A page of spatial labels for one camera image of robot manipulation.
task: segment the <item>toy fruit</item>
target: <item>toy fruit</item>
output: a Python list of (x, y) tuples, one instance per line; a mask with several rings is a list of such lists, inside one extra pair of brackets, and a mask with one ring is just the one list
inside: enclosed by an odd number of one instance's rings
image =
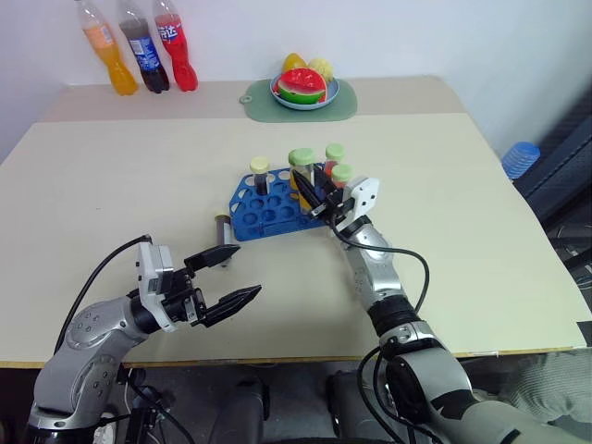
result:
[(277, 81), (279, 96), (293, 104), (311, 105), (323, 102), (327, 83), (314, 69), (295, 68), (283, 73)]
[(308, 64), (308, 68), (312, 68), (318, 72), (321, 76), (323, 76), (325, 81), (333, 80), (333, 67), (331, 67), (331, 64), (328, 62), (328, 60), (325, 60), (324, 58), (314, 58)]
[(306, 68), (306, 62), (296, 53), (291, 53), (286, 57), (286, 60), (284, 60), (284, 64), (281, 67), (281, 73), (283, 74), (284, 72), (295, 68)]

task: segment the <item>red liquid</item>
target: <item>red liquid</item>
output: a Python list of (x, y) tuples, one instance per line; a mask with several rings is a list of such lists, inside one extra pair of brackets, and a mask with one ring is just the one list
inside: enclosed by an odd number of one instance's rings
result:
[(177, 15), (166, 14), (155, 19), (160, 40), (173, 62), (173, 75), (182, 91), (197, 89), (197, 75), (189, 63), (187, 40)]

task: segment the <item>toy watermelon slice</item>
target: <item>toy watermelon slice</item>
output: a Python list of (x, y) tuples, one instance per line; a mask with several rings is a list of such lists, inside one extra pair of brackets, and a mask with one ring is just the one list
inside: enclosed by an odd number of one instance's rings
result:
[(293, 104), (312, 105), (327, 98), (327, 83), (314, 69), (295, 68), (283, 73), (277, 81), (279, 96)]

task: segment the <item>red soda bottle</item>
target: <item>red soda bottle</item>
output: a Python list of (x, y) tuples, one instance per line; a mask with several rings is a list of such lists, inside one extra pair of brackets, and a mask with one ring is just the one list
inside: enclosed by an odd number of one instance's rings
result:
[(187, 40), (179, 13), (171, 0), (154, 0), (154, 21), (173, 62), (173, 74), (182, 91), (197, 89), (197, 75), (189, 63)]

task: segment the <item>green placemat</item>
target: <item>green placemat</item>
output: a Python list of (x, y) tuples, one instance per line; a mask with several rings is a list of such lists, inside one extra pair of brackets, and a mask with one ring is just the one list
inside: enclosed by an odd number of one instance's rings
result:
[(279, 104), (269, 91), (270, 81), (256, 81), (240, 98), (240, 102), (244, 105), (244, 112), (258, 122), (332, 122), (350, 118), (358, 109), (355, 92), (345, 80), (339, 81), (339, 94), (333, 102), (311, 111), (298, 111)]

